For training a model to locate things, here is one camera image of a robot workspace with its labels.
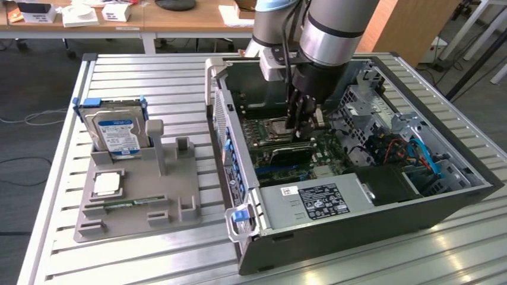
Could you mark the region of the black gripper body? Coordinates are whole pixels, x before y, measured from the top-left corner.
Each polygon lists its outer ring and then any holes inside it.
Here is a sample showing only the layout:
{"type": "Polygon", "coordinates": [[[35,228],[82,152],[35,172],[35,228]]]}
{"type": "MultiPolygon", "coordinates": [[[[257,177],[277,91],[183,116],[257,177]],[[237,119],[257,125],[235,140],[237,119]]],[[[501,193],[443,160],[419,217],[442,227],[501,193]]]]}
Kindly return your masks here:
{"type": "Polygon", "coordinates": [[[325,66],[317,63],[301,64],[293,75],[294,95],[309,95],[322,105],[333,95],[343,77],[349,63],[339,66],[325,66]]]}

